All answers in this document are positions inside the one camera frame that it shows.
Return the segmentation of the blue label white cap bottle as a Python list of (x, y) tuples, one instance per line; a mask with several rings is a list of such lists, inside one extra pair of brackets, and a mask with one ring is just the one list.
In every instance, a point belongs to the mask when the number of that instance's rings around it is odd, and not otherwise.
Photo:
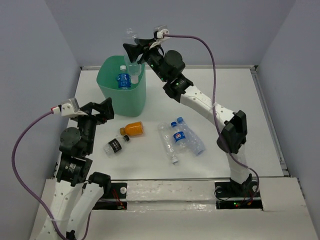
[(129, 90), (132, 86), (131, 77), (127, 73), (127, 67), (125, 65), (121, 65), (119, 67), (119, 74), (116, 77), (117, 86), (121, 90)]

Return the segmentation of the clear crushed white cap bottle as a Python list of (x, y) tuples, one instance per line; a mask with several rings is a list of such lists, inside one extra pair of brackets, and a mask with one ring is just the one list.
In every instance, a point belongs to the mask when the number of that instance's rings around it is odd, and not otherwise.
[(169, 125), (165, 122), (159, 123), (157, 126), (157, 130), (168, 159), (173, 165), (178, 164), (179, 160), (173, 144)]

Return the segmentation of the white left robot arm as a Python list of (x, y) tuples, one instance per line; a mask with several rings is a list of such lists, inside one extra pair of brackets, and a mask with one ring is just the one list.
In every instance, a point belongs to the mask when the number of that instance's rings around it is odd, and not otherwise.
[(60, 162), (55, 175), (55, 190), (38, 240), (77, 240), (85, 221), (98, 201), (110, 194), (111, 177), (94, 172), (89, 175), (93, 161), (96, 128), (114, 118), (112, 99), (101, 103), (89, 102), (79, 106), (76, 98), (63, 101), (53, 113), (77, 123), (60, 134)]

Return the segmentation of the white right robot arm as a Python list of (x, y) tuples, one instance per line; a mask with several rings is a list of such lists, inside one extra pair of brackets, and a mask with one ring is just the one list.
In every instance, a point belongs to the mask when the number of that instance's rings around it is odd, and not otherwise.
[(248, 167), (245, 143), (248, 133), (247, 116), (242, 111), (232, 111), (216, 103), (214, 97), (202, 93), (183, 75), (186, 65), (182, 55), (175, 50), (164, 52), (155, 39), (137, 39), (134, 44), (124, 43), (123, 48), (131, 63), (146, 63), (164, 82), (165, 93), (185, 105), (217, 129), (217, 145), (226, 153), (230, 168), (227, 190), (234, 196), (242, 196), (250, 189), (254, 171)]

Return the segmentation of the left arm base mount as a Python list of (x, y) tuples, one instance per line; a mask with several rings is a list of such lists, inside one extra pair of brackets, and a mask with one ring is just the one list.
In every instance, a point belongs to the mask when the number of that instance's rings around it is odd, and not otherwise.
[(128, 184), (126, 182), (112, 182), (110, 191), (102, 195), (94, 205), (93, 210), (127, 210), (127, 192)]

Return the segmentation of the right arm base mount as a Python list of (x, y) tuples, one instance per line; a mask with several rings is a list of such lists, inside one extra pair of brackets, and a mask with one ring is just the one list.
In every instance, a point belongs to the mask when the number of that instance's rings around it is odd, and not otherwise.
[(263, 209), (261, 194), (257, 191), (258, 182), (249, 174), (242, 184), (230, 179), (214, 183), (214, 196), (217, 210)]

